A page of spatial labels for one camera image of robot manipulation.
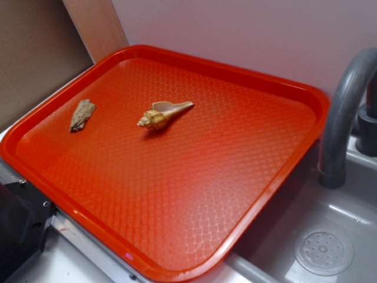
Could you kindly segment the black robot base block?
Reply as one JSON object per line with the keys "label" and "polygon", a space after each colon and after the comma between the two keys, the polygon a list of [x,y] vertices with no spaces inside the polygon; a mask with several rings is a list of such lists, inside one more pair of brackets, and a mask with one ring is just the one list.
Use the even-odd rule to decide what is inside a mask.
{"label": "black robot base block", "polygon": [[44,251],[54,205],[31,183],[1,185],[1,282],[9,282]]}

